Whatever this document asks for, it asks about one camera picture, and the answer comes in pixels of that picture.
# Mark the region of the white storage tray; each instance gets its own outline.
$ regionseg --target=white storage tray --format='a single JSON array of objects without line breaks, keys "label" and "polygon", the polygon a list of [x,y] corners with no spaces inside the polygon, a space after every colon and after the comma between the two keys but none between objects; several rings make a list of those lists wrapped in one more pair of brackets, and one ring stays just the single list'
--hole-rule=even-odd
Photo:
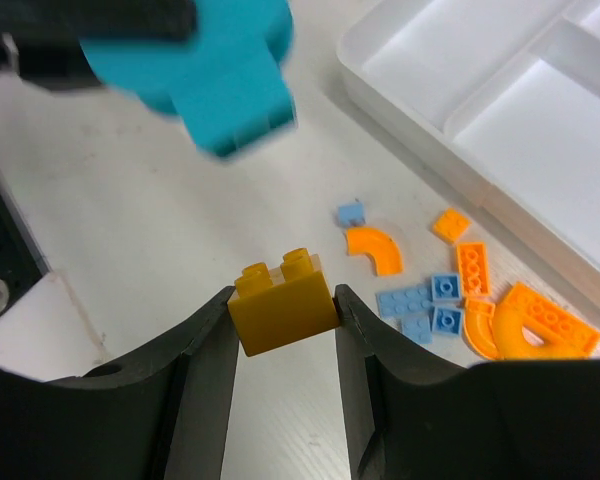
[{"label": "white storage tray", "polygon": [[600,306],[600,0],[384,0],[351,98]]}]

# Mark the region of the lego stud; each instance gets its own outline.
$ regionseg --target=lego stud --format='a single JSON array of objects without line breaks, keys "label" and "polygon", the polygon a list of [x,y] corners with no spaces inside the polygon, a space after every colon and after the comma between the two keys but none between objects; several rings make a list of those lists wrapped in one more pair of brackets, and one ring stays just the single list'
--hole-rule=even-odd
[{"label": "lego stud", "polygon": [[573,331],[573,325],[571,323],[562,321],[558,324],[558,328],[562,334],[570,334]]},{"label": "lego stud", "polygon": [[284,262],[280,265],[282,276],[289,282],[309,275],[313,272],[311,257],[306,248],[292,250],[282,257]]},{"label": "lego stud", "polygon": [[467,265],[467,276],[479,276],[480,275],[480,266],[477,263],[470,263]]},{"label": "lego stud", "polygon": [[542,307],[541,303],[533,303],[531,304],[531,307],[529,307],[530,313],[532,316],[534,317],[539,317],[544,313],[544,308]]},{"label": "lego stud", "polygon": [[451,327],[453,327],[455,320],[453,319],[453,315],[450,315],[448,313],[443,313],[440,316],[440,322],[442,323],[443,327],[451,328]]},{"label": "lego stud", "polygon": [[476,252],[475,250],[466,250],[463,253],[464,258],[467,262],[477,262],[480,258],[480,255],[478,255],[478,252]]},{"label": "lego stud", "polygon": [[512,300],[521,307],[526,307],[531,302],[531,298],[527,295],[514,295]]},{"label": "lego stud", "polygon": [[547,325],[555,325],[558,322],[558,315],[553,312],[545,312],[542,319]]},{"label": "lego stud", "polygon": [[467,278],[467,284],[469,286],[469,290],[474,292],[476,290],[480,290],[480,287],[482,286],[482,282],[480,281],[480,277],[478,276],[472,276]]},{"label": "lego stud", "polygon": [[449,280],[442,280],[438,284],[438,288],[446,295],[453,292],[453,284]]},{"label": "lego stud", "polygon": [[234,282],[241,298],[255,295],[273,286],[269,269],[265,263],[256,263],[242,270],[242,276]]}]

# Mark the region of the curved orange lego piece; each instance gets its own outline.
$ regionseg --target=curved orange lego piece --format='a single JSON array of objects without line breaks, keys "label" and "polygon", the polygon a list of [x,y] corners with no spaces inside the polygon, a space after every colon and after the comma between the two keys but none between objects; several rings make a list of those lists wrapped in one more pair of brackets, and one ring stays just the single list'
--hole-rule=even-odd
[{"label": "curved orange lego piece", "polygon": [[369,255],[376,266],[376,275],[401,273],[402,255],[396,242],[389,235],[371,227],[355,227],[347,230],[349,255]]},{"label": "curved orange lego piece", "polygon": [[506,303],[498,305],[492,322],[493,340],[505,360],[558,360],[586,357],[582,351],[568,345],[549,329],[529,328],[544,341],[544,344],[538,347],[531,345],[524,338],[523,327],[530,327],[523,313]]},{"label": "curved orange lego piece", "polygon": [[467,299],[465,304],[464,334],[469,345],[484,358],[501,358],[493,340],[491,323],[496,306],[491,302]]}]

